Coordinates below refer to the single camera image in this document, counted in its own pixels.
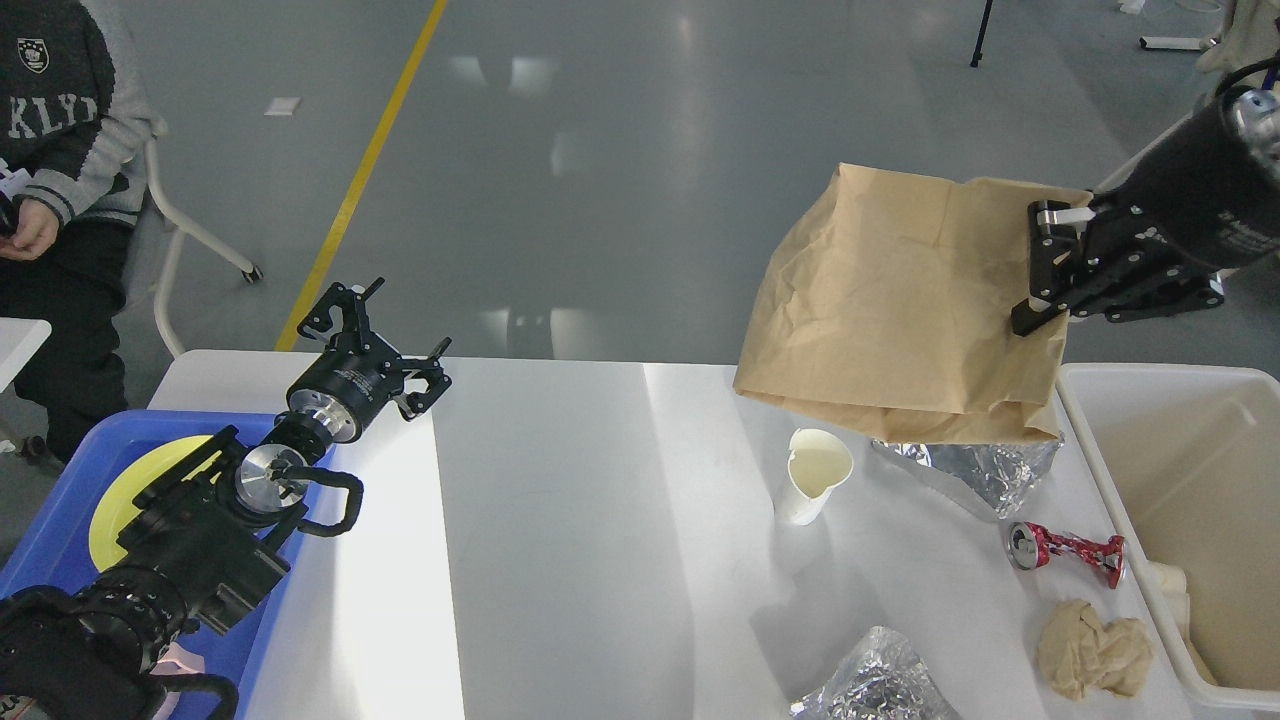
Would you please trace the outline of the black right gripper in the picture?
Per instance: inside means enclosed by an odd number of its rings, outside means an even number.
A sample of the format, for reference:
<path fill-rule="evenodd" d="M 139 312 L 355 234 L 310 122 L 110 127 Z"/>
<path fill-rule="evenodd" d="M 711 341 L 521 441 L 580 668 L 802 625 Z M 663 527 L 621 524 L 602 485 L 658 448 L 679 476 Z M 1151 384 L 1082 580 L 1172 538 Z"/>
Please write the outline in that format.
<path fill-rule="evenodd" d="M 1062 314 L 1125 323 L 1222 306 L 1211 272 L 1277 252 L 1277 101 L 1211 101 L 1091 206 L 1029 204 L 1029 290 L 1010 313 L 1014 334 Z M 1137 278 L 1160 263 L 1184 268 Z M 1117 283 L 1089 290 L 1096 273 Z"/>

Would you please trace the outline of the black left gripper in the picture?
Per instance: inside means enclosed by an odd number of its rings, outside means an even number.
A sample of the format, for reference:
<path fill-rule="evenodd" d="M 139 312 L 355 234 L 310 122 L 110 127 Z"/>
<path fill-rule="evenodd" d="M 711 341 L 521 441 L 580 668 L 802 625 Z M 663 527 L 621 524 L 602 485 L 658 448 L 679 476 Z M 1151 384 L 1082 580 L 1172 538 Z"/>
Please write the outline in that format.
<path fill-rule="evenodd" d="M 412 421 L 452 387 L 442 366 L 452 337 L 443 337 L 426 357 L 406 357 L 381 340 L 374 342 L 366 304 L 384 283 L 334 282 L 297 324 L 300 337 L 329 348 L 288 389 L 285 423 L 319 443 L 360 439 L 388 404 Z"/>

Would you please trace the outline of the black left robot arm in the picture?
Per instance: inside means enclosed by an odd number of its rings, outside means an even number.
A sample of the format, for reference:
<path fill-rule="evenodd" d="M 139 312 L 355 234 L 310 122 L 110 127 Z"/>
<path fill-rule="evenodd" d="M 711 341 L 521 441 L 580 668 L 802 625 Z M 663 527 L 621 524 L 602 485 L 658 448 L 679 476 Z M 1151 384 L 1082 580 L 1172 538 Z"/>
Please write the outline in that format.
<path fill-rule="evenodd" d="M 326 336 L 287 393 L 288 407 L 256 445 L 221 428 L 136 492 L 137 515 L 118 533 L 124 557 L 77 592 L 29 585 L 3 601 L 3 696 L 47 719 L 155 719 L 187 693 L 210 694 L 212 719 L 232 719 L 236 683 L 210 673 L 161 675 L 179 637 L 220 635 L 248 616 L 291 570 L 296 533 L 351 530 L 364 483 L 321 466 L 394 404 L 413 420 L 451 388 L 451 337 L 407 357 L 372 331 L 367 300 L 381 286 L 332 284 L 298 324 Z"/>

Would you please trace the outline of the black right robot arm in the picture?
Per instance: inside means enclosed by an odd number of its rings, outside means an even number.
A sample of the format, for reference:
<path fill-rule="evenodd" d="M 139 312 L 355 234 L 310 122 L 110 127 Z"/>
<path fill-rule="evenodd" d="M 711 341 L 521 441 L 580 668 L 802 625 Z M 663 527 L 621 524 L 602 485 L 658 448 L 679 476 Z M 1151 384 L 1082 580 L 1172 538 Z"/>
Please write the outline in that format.
<path fill-rule="evenodd" d="M 1276 254 L 1277 95 L 1243 82 L 1276 65 L 1226 77 L 1087 205 L 1030 204 L 1015 334 L 1061 315 L 1125 323 L 1220 307 L 1229 272 Z"/>

